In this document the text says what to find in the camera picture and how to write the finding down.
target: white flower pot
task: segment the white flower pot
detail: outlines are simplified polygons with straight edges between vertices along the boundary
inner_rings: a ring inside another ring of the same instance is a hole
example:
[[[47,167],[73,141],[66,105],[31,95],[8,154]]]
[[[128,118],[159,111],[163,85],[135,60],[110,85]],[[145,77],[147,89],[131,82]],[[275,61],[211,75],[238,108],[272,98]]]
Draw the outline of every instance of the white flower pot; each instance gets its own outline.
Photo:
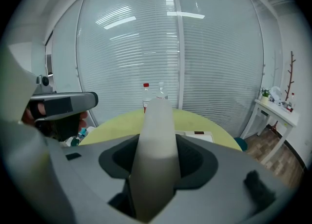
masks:
[[[261,101],[263,104],[268,104],[269,98],[268,98],[268,97],[262,96],[260,101]]]

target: clear bottle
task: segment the clear bottle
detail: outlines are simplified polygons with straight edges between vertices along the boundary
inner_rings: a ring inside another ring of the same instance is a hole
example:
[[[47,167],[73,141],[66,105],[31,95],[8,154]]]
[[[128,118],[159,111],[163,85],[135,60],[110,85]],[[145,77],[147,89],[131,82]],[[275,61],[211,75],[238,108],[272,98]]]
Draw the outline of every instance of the clear bottle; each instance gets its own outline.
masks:
[[[151,93],[149,88],[150,88],[150,85],[147,82],[143,84],[142,98],[143,98],[144,113],[146,111],[147,104],[149,103],[150,100],[153,99],[153,94]]]
[[[287,110],[292,112],[294,107],[295,107],[295,97],[294,97],[294,93],[292,93],[288,101]]]
[[[156,98],[168,99],[168,93],[164,87],[163,81],[159,82],[159,84],[158,84],[158,90],[157,90]]]

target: round table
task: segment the round table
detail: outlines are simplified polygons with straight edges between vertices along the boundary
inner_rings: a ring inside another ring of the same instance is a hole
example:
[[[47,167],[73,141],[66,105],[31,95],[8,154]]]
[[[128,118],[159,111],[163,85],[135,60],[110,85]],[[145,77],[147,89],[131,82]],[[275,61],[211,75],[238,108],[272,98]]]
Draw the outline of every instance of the round table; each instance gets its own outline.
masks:
[[[210,131],[214,143],[241,151],[237,142],[223,128],[198,114],[173,109],[176,131]],[[139,134],[144,120],[142,109],[131,111],[107,122],[90,132],[79,145],[99,143],[124,136]]]

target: blue object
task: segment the blue object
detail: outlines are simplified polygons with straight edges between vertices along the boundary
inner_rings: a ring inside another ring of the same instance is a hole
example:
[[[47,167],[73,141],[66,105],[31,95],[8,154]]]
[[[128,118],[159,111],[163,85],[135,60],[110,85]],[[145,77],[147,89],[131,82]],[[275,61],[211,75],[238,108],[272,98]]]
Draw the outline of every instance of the blue object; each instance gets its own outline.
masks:
[[[246,143],[246,141],[244,139],[241,139],[239,137],[235,137],[234,140],[237,142],[237,144],[240,146],[240,148],[243,150],[243,151],[246,151],[247,148],[248,148],[248,145]]]

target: bottle with red cap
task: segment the bottle with red cap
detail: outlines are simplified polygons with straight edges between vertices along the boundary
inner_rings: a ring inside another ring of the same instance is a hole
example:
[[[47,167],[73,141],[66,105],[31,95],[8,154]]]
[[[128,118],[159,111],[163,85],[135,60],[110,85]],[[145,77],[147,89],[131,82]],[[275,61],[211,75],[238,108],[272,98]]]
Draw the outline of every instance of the bottle with red cap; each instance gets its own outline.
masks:
[[[147,107],[147,104],[149,103],[150,100],[153,99],[153,94],[150,91],[150,85],[146,82],[143,84],[143,108],[144,108],[144,113]]]
[[[287,105],[286,109],[289,110],[290,112],[292,112],[294,109],[294,106],[295,106],[295,97],[294,97],[294,93],[292,93],[292,95],[289,98],[288,105]]]

